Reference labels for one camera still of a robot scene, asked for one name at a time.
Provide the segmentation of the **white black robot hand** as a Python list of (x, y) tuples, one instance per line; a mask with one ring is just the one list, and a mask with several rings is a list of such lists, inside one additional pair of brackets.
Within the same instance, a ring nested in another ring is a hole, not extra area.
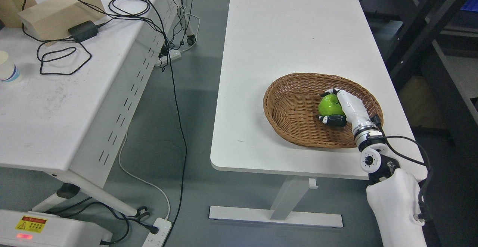
[(335, 94), (342, 106), (342, 110), (345, 113), (342, 115), (329, 115), (323, 116), (321, 114), (316, 115), (316, 118), (325, 125), (344, 127), (347, 123), (352, 125), (352, 130), (355, 131), (361, 126), (372, 126), (369, 114), (361, 99), (353, 94), (339, 88), (331, 88), (326, 90), (321, 97), (328, 94)]

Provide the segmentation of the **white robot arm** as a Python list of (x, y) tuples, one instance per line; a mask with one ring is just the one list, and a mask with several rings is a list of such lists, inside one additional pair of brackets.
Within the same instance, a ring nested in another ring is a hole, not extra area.
[(352, 122), (360, 151), (360, 167), (372, 182), (367, 201), (377, 220), (385, 247), (425, 247), (424, 221), (420, 220), (419, 184), (401, 168), (397, 152), (371, 121)]

